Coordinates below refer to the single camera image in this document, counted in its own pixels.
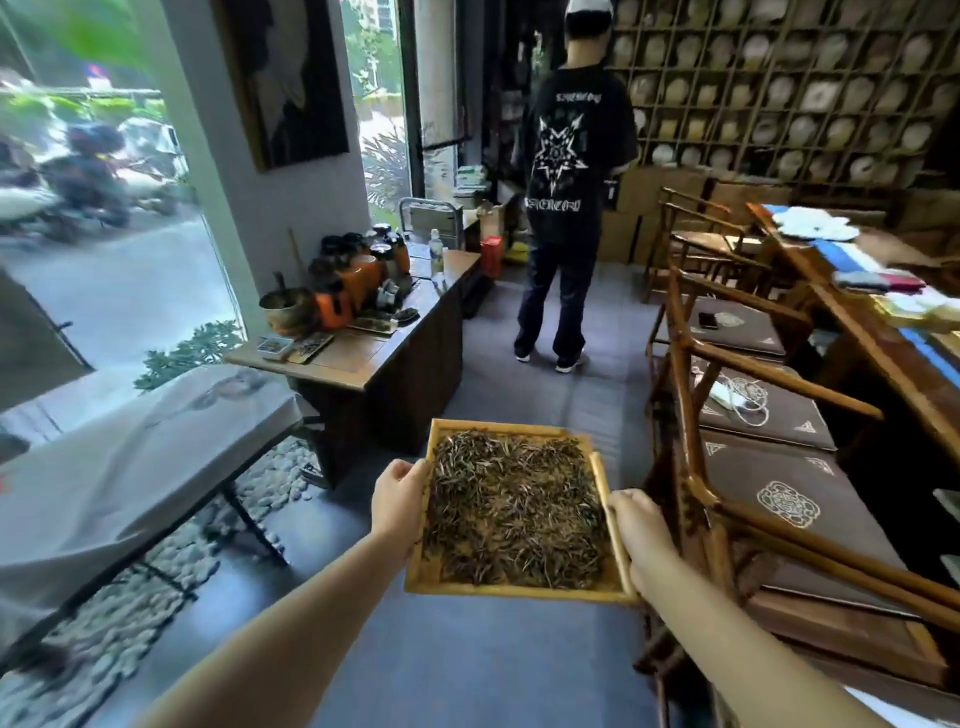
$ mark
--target star emblem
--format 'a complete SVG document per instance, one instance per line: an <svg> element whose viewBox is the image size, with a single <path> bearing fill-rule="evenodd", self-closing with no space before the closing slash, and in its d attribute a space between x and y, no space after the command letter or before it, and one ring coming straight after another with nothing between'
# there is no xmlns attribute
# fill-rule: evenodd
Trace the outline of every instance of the star emblem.
<svg viewBox="0 0 960 728"><path fill-rule="evenodd" d="M557 191L557 184L564 173L575 169L588 169L584 161L573 151L573 142L584 120L580 114L570 126L556 131L540 118L540 149L534 157L534 169L540 170L550 182L550 194Z"/></svg>

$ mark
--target white tablecloth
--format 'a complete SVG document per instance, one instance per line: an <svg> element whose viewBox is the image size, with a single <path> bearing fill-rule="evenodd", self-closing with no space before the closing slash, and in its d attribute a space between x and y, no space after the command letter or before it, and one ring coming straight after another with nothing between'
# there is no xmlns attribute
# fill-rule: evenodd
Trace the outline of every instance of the white tablecloth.
<svg viewBox="0 0 960 728"><path fill-rule="evenodd" d="M0 653L315 414L282 376L206 366L0 466Z"/></svg>

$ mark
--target forearm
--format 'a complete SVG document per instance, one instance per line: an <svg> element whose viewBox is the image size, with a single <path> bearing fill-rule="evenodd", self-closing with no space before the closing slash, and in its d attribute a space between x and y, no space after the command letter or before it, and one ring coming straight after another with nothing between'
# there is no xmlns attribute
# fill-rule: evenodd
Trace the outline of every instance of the forearm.
<svg viewBox="0 0 960 728"><path fill-rule="evenodd" d="M643 595L744 728L887 726L671 555L634 567Z"/></svg>
<svg viewBox="0 0 960 728"><path fill-rule="evenodd" d="M405 558L366 536L184 675L140 728L306 725Z"/></svg>

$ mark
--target painting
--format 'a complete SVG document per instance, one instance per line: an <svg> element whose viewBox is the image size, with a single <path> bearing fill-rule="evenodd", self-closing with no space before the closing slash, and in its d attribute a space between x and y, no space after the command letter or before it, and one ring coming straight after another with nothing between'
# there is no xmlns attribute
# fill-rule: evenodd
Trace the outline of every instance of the painting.
<svg viewBox="0 0 960 728"><path fill-rule="evenodd" d="M348 151L327 0L213 0L257 167Z"/></svg>

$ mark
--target jeans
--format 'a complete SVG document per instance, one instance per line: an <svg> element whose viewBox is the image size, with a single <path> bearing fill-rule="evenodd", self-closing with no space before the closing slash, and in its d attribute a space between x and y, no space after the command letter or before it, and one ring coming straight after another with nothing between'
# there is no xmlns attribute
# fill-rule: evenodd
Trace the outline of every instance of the jeans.
<svg viewBox="0 0 960 728"><path fill-rule="evenodd" d="M553 352L562 367L572 366L577 361L585 343L580 326L596 265L597 245L598 242L585 244L582 239L575 243L532 241L527 262L527 285L517 316L520 323L520 333L514 342L517 356L526 356L537 343L543 324L543 302L560 268L560 323L553 340Z"/></svg>

